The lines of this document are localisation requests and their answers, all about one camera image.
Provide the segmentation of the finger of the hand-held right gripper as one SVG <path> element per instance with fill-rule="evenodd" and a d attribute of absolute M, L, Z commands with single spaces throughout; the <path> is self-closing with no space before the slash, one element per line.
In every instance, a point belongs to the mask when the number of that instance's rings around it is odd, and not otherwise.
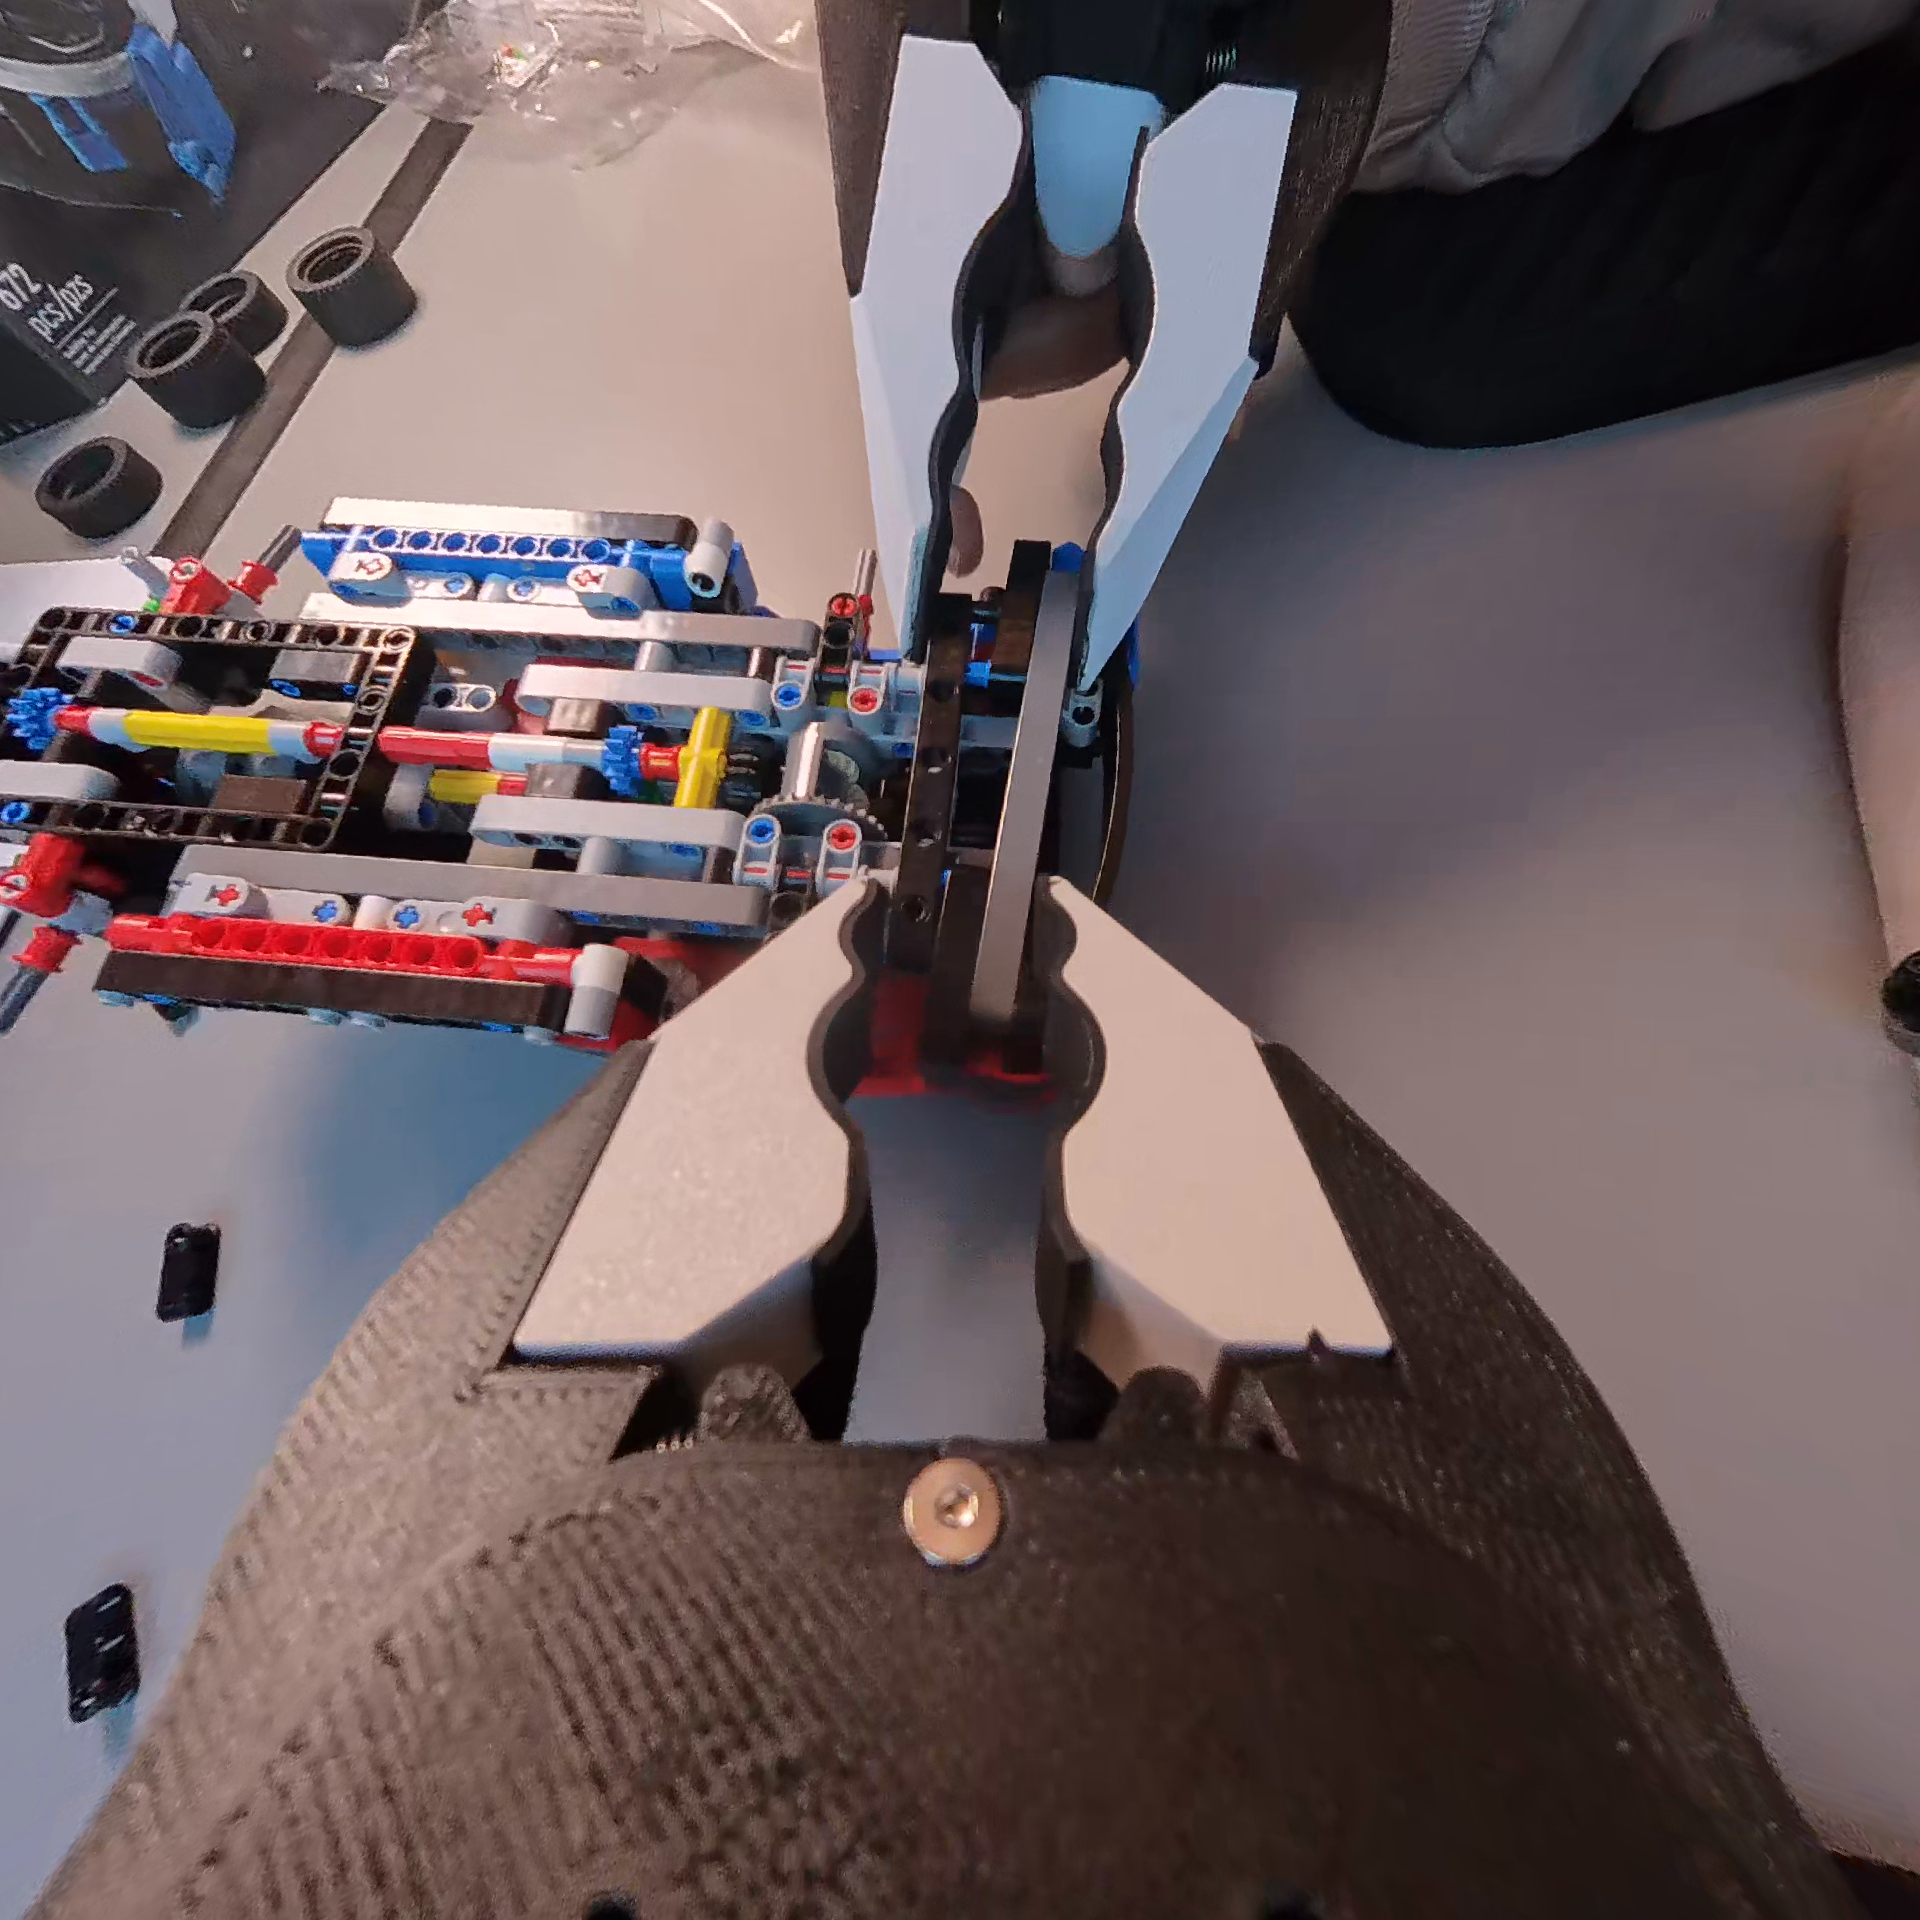
<path fill-rule="evenodd" d="M 1121 222 L 1133 370 L 1103 453 L 1109 504 L 1079 588 L 1077 680 L 1143 608 L 1258 377 L 1269 232 L 1299 93 L 1223 82 L 1142 146 Z"/>
<path fill-rule="evenodd" d="M 903 656 L 922 661 L 1031 159 L 1025 113 L 973 38 L 905 37 L 887 116 L 851 324 L 881 582 Z"/>

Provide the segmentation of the person's right hand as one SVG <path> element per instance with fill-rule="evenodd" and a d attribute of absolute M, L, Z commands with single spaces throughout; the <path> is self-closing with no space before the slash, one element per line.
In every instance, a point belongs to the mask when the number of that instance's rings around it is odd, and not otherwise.
<path fill-rule="evenodd" d="M 1067 393 L 1128 360 L 1129 338 L 1115 279 L 1070 295 L 1051 285 L 1043 265 L 1031 261 L 1017 293 L 1000 343 L 983 360 L 983 399 Z"/>

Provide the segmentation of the clear plastic bag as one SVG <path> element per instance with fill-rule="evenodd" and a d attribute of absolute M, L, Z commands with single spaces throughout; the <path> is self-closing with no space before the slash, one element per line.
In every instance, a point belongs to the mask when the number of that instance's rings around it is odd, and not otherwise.
<path fill-rule="evenodd" d="M 331 66 L 326 87 L 487 127 L 503 152 L 584 170 L 634 151 L 697 89 L 752 61 L 814 70 L 814 5 L 424 5 L 406 38 Z"/>

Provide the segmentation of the black lego set box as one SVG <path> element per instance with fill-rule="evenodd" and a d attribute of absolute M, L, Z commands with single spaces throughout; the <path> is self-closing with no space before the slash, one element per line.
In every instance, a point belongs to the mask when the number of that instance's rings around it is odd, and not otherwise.
<path fill-rule="evenodd" d="M 223 206 L 235 127 L 167 1 L 2 5 L 2 441 L 85 413 L 171 302 L 138 246 Z"/>

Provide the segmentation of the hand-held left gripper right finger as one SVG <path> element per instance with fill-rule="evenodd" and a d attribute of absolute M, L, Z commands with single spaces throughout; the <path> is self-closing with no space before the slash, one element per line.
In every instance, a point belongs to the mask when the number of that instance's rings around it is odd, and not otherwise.
<path fill-rule="evenodd" d="M 1063 1096 L 1039 1247 L 1047 1436 L 1098 1436 L 1152 1368 L 1221 1412 L 1255 1364 L 1391 1356 L 1255 1031 L 1067 879 L 1040 881 L 1033 958 Z"/>

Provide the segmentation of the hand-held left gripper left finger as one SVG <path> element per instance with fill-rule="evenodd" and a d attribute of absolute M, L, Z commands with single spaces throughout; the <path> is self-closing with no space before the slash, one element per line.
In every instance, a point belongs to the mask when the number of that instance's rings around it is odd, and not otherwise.
<path fill-rule="evenodd" d="M 559 1364 L 731 1364 L 840 1439 L 877 1297 L 848 1096 L 872 1062 L 881 885 L 853 879 L 666 1022 L 515 1337 Z"/>

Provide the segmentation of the red blue lego car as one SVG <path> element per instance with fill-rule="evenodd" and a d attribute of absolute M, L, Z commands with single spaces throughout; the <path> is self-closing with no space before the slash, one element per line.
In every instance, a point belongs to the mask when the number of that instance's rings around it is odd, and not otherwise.
<path fill-rule="evenodd" d="M 613 1052 L 877 879 L 869 1087 L 1040 1077 L 965 1031 L 1010 568 L 915 661 L 872 553 L 779 614 L 720 518 L 339 497 L 232 576 L 112 560 L 157 576 L 144 609 L 5 605 L 5 1028 L 96 952 L 99 999 L 171 1028 Z"/>

